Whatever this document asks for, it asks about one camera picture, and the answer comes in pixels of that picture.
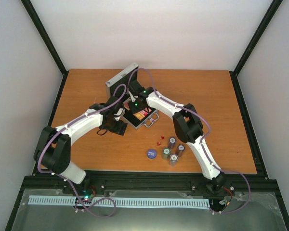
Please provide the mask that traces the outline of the aluminium poker case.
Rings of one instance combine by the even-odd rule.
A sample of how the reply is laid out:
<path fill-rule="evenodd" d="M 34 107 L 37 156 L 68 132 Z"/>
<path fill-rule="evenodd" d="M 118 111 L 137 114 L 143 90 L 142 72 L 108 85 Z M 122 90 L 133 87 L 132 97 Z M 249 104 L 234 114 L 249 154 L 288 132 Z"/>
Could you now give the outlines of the aluminium poker case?
<path fill-rule="evenodd" d="M 137 93 L 147 93 L 137 80 L 138 68 L 137 63 L 132 63 L 105 83 L 108 97 L 112 95 L 119 97 L 124 88 L 117 88 L 117 86 L 120 84 L 127 86 L 127 92 L 122 98 L 125 109 L 122 118 L 135 130 L 142 126 L 149 128 L 159 119 L 157 109 L 145 106 L 140 99 L 137 99 Z"/>

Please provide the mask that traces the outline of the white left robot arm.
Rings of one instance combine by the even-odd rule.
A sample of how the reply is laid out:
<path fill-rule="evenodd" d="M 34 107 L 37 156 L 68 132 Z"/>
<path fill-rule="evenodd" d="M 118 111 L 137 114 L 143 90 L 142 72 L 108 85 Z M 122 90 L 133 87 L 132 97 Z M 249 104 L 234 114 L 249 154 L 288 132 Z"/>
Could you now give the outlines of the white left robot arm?
<path fill-rule="evenodd" d="M 90 190 L 86 172 L 71 160 L 71 147 L 89 131 L 98 128 L 123 135 L 127 123 L 120 120 L 125 112 L 123 102 L 92 105 L 85 113 L 56 128 L 46 126 L 40 134 L 34 160 L 40 173 L 52 173 L 70 180 L 79 193 Z"/>

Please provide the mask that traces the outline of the blue small blind button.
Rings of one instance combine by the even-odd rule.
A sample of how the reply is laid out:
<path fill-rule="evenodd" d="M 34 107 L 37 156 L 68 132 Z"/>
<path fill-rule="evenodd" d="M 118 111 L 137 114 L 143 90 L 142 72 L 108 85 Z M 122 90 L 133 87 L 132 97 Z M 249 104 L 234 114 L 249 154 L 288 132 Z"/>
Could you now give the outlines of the blue small blind button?
<path fill-rule="evenodd" d="M 155 149 L 149 149 L 147 152 L 146 152 L 146 156 L 149 158 L 149 159 L 155 159 L 156 156 L 157 156 L 157 151 Z"/>

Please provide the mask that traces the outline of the grey poker chip stack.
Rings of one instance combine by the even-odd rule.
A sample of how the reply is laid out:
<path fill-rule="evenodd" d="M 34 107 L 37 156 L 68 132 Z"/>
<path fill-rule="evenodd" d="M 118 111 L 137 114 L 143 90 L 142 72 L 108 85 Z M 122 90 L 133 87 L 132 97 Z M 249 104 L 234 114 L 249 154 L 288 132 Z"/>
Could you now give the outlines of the grey poker chip stack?
<path fill-rule="evenodd" d="M 169 156 L 169 165 L 172 166 L 172 167 L 175 166 L 177 164 L 177 162 L 178 162 L 178 159 L 179 159 L 178 155 L 171 154 Z"/>

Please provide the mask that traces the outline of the brown poker chip stack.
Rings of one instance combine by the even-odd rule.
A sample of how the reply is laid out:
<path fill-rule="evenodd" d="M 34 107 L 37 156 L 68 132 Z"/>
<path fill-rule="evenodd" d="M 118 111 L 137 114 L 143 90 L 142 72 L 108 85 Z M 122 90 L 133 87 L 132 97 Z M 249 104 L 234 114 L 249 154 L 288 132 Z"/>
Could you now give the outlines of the brown poker chip stack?
<path fill-rule="evenodd" d="M 177 155 L 178 157 L 182 156 L 184 150 L 185 150 L 185 146 L 182 145 L 182 144 L 179 144 L 179 145 L 177 146 L 177 149 L 176 149 L 176 155 Z"/>

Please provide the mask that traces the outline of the purple poker chip stack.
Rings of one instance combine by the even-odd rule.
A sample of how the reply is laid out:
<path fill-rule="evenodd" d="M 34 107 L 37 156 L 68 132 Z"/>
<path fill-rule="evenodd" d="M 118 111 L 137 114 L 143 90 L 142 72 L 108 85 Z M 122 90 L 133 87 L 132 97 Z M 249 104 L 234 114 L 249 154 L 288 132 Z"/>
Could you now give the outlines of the purple poker chip stack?
<path fill-rule="evenodd" d="M 175 137 L 170 137 L 168 140 L 168 148 L 173 149 L 176 144 L 176 138 Z"/>

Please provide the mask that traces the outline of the red card deck box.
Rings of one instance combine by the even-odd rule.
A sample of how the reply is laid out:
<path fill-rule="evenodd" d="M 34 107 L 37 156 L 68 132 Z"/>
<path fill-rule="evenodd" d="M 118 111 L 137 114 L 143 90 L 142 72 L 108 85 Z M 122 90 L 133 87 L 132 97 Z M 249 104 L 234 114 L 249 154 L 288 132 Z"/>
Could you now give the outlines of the red card deck box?
<path fill-rule="evenodd" d="M 124 108 L 125 108 L 127 111 L 130 110 L 129 101 L 124 102 L 123 105 L 124 105 Z"/>
<path fill-rule="evenodd" d="M 134 119 L 135 119 L 135 124 L 136 125 L 140 125 L 144 122 L 146 122 L 146 120 L 150 117 L 150 115 L 153 113 L 153 110 L 151 110 L 150 108 L 141 110 L 137 113 L 134 113 Z"/>

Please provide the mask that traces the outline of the green poker chip stack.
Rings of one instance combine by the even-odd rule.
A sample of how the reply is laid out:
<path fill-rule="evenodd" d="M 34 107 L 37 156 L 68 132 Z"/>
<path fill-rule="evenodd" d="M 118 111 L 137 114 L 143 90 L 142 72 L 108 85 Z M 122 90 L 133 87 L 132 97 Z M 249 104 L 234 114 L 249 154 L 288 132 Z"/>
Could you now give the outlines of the green poker chip stack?
<path fill-rule="evenodd" d="M 162 150 L 162 158 L 164 159 L 164 160 L 166 160 L 166 159 L 168 159 L 169 158 L 169 156 L 170 156 L 170 154 L 171 154 L 171 150 L 168 148 L 168 147 L 166 147 L 166 148 L 164 148 L 163 150 Z"/>

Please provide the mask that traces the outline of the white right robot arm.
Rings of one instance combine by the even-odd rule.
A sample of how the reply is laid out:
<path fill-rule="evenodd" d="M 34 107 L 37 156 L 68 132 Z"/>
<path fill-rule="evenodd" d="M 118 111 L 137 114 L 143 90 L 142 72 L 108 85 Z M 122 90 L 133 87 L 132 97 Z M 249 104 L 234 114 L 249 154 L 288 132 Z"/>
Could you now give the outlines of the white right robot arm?
<path fill-rule="evenodd" d="M 207 188 L 211 191 L 222 188 L 226 182 L 225 176 L 207 146 L 202 124 L 204 120 L 195 107 L 190 103 L 184 105 L 172 101 L 153 87 L 129 86 L 128 89 L 132 99 L 130 109 L 137 112 L 151 107 L 171 118 L 177 138 L 192 150 L 203 176 L 208 179 Z"/>

